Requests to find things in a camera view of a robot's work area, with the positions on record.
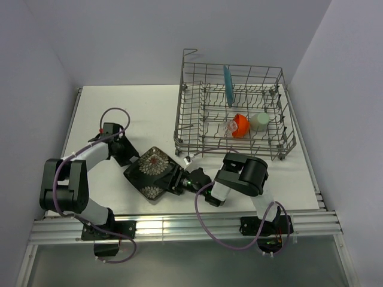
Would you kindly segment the light green cup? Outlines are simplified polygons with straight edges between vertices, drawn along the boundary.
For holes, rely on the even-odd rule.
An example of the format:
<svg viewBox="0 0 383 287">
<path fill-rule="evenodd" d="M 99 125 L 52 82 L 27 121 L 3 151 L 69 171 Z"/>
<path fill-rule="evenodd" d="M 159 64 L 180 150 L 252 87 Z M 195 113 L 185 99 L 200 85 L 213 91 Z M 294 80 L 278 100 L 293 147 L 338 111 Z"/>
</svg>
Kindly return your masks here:
<svg viewBox="0 0 383 287">
<path fill-rule="evenodd" d="M 265 112 L 257 113 L 250 118 L 249 122 L 251 130 L 255 132 L 264 132 L 267 130 L 270 116 Z"/>
</svg>

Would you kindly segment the clear drinking glass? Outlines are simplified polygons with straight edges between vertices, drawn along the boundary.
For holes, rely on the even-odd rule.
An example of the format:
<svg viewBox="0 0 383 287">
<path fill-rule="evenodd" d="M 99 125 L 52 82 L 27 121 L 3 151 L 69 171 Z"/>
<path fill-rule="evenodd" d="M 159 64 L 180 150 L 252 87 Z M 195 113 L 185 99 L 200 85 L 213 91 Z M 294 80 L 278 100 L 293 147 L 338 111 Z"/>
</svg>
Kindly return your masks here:
<svg viewBox="0 0 383 287">
<path fill-rule="evenodd" d="M 238 130 L 238 125 L 234 120 L 221 123 L 218 128 L 218 134 L 225 138 L 233 138 L 234 133 Z"/>
</svg>

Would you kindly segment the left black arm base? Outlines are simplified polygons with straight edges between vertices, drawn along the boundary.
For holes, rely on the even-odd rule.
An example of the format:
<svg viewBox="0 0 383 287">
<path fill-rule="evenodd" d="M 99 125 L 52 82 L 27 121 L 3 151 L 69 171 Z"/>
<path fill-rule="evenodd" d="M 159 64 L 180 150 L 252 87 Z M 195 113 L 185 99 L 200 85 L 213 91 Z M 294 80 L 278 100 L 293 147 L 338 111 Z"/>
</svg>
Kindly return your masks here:
<svg viewBox="0 0 383 287">
<path fill-rule="evenodd" d="M 133 243 L 133 252 L 128 258 L 130 259 L 134 255 L 136 251 L 135 232 L 136 221 L 133 220 L 116 221 L 112 230 L 106 233 L 92 226 L 84 225 L 80 239 L 84 242 L 93 242 L 93 253 L 97 259 L 116 262 L 121 261 L 121 259 L 113 258 L 119 251 L 122 251 L 123 240 Z"/>
</svg>

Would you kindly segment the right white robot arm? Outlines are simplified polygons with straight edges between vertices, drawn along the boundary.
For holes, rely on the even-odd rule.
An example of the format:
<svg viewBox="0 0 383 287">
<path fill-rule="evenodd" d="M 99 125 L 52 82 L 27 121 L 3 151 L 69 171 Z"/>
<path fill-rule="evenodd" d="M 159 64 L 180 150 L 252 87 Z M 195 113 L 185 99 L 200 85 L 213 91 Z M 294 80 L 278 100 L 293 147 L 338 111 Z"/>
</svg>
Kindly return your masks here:
<svg viewBox="0 0 383 287">
<path fill-rule="evenodd" d="M 223 205 L 232 191 L 248 196 L 256 209 L 260 229 L 272 233 L 279 227 L 281 208 L 268 189 L 268 179 L 268 164 L 264 160 L 231 152 L 224 156 L 214 179 L 201 168 L 183 171 L 175 190 L 204 196 L 215 207 Z"/>
</svg>

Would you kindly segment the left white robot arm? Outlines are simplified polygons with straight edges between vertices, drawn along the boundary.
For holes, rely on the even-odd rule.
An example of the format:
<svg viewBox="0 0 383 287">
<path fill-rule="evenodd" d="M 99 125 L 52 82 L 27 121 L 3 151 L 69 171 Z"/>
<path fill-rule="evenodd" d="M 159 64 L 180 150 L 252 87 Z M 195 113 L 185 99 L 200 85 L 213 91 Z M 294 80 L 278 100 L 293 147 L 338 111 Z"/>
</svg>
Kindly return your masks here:
<svg viewBox="0 0 383 287">
<path fill-rule="evenodd" d="M 40 207 L 63 217 L 73 216 L 95 228 L 103 239 L 114 236 L 117 224 L 113 211 L 90 198 L 88 172 L 111 158 L 121 167 L 139 158 L 125 130 L 120 124 L 104 123 L 84 148 L 64 158 L 48 159 L 42 174 Z"/>
</svg>

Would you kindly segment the orange plastic bowl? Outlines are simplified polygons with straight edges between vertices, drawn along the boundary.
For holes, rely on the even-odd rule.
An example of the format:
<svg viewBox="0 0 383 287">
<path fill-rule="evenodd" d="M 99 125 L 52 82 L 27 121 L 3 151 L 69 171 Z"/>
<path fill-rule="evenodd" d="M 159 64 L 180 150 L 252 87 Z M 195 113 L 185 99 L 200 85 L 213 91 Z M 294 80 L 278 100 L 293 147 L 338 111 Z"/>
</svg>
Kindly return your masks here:
<svg viewBox="0 0 383 287">
<path fill-rule="evenodd" d="M 243 138 L 250 130 L 250 123 L 242 114 L 236 114 L 233 118 L 237 125 L 237 129 L 232 133 L 234 138 Z"/>
</svg>

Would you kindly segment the teal scalloped plate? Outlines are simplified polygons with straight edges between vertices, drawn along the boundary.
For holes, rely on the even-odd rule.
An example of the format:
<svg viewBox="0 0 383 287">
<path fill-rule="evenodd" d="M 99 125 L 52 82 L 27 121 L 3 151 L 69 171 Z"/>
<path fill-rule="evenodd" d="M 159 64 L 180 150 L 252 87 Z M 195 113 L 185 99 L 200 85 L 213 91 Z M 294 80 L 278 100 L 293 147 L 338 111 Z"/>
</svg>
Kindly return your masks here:
<svg viewBox="0 0 383 287">
<path fill-rule="evenodd" d="M 226 65 L 223 66 L 223 75 L 227 105 L 229 108 L 231 108 L 234 103 L 233 82 L 232 74 Z"/>
</svg>

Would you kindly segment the black floral square plate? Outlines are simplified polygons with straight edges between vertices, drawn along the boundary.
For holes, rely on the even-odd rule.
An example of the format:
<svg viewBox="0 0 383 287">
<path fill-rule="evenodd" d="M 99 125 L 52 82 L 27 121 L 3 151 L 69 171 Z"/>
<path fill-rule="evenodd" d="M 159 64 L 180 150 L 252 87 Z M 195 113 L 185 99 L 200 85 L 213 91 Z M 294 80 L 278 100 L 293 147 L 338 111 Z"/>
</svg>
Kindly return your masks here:
<svg viewBox="0 0 383 287">
<path fill-rule="evenodd" d="M 148 201 L 158 200 L 166 191 L 154 185 L 173 168 L 179 167 L 165 152 L 156 146 L 151 147 L 125 171 L 124 177 Z"/>
</svg>

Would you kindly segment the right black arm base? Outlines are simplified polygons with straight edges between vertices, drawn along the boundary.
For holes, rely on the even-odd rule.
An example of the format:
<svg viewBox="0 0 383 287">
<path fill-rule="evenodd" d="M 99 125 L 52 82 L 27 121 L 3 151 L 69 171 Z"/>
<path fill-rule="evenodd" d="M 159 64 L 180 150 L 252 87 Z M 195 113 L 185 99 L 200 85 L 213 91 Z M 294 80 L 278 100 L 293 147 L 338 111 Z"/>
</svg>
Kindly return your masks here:
<svg viewBox="0 0 383 287">
<path fill-rule="evenodd" d="M 243 236 L 255 236 L 260 227 L 261 219 L 256 216 L 244 216 L 240 218 L 240 222 L 241 226 L 239 227 L 239 232 Z M 291 217 L 289 215 L 287 218 L 280 216 L 273 222 L 264 222 L 260 232 L 260 237 L 268 237 L 277 234 L 287 235 L 288 233 L 292 234 L 293 232 L 294 228 Z"/>
</svg>

